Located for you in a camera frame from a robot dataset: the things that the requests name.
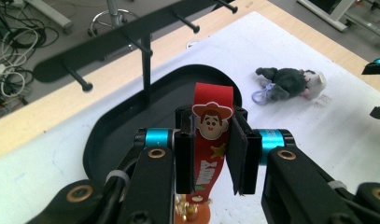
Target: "yellow star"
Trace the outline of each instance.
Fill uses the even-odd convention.
[[[213,156],[210,157],[211,159],[214,159],[215,157],[220,157],[221,159],[224,159],[225,152],[227,151],[225,143],[223,143],[221,147],[211,147],[211,149],[214,151]]]

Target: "stuffed doll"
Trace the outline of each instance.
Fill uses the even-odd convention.
[[[298,95],[314,99],[326,86],[323,74],[310,70],[258,68],[256,74],[267,78],[260,82],[264,89],[254,92],[252,96],[253,101],[260,105]]]

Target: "white tabletop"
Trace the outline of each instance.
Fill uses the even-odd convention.
[[[380,106],[380,92],[260,14],[245,16],[154,69],[152,80],[192,63],[208,64],[227,74],[242,93],[253,129],[290,130],[298,147],[350,191],[362,182],[380,182],[380,119],[369,116]],[[261,88],[261,77],[254,73],[258,67],[317,70],[328,84],[313,101],[295,97],[257,105],[251,94]],[[0,223],[29,220],[59,189],[86,178],[82,153],[93,125],[141,88],[139,78],[0,158]],[[210,223],[266,223],[260,207],[264,175],[261,167],[256,195],[233,196],[224,166],[211,193]]]

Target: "black tray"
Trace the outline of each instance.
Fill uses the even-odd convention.
[[[83,156],[88,178],[104,184],[132,147],[140,128],[175,128],[175,109],[192,104],[196,82],[233,86],[233,103],[242,106],[237,86],[218,69],[200,64],[180,67],[151,85],[149,105],[139,92],[99,118]]]

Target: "red strap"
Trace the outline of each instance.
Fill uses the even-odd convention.
[[[233,114],[233,88],[197,83],[192,107],[195,131],[195,192],[189,203],[207,203],[224,164]]]

